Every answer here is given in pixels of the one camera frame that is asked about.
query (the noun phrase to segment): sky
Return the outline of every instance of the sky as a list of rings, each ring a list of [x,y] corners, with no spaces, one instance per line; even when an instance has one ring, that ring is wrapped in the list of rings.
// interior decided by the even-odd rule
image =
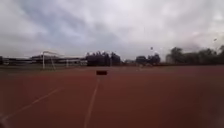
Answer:
[[[133,59],[222,44],[223,0],[0,0],[4,57],[113,51]]]

